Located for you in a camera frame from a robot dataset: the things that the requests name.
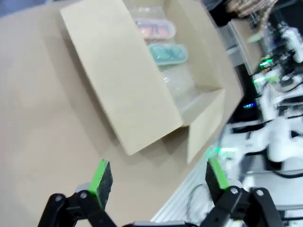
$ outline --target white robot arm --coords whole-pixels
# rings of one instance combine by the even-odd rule
[[[282,162],[290,157],[303,159],[303,138],[291,137],[289,120],[277,117],[264,128],[248,133],[224,136],[221,146],[233,147],[233,163],[240,163],[248,153],[260,152],[268,147],[268,159]]]
[[[282,37],[287,39],[288,50],[294,50],[294,60],[297,63],[303,62],[303,44],[298,29],[289,27],[283,32]]]

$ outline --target clear plastic bag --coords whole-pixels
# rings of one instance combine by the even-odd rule
[[[187,48],[175,42],[178,32],[173,21],[167,20],[162,7],[136,8],[130,13],[140,29],[146,45],[159,67],[177,109],[184,114],[203,97],[186,61]]]

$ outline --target blue light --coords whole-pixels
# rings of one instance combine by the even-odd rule
[[[251,103],[251,104],[244,105],[243,108],[248,109],[248,108],[254,107],[255,105],[256,105],[256,103]]]

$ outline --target green light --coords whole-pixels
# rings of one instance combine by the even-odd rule
[[[267,64],[271,63],[272,61],[273,61],[273,60],[268,59],[268,60],[266,60],[265,62],[261,63],[260,66],[267,65]]]
[[[213,157],[215,154],[220,156],[228,156],[230,153],[237,151],[236,148],[209,148],[206,150],[208,157]]]

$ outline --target pink plastic package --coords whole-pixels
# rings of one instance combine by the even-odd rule
[[[171,39],[176,34],[175,25],[166,19],[136,18],[135,22],[141,30],[144,39]]]

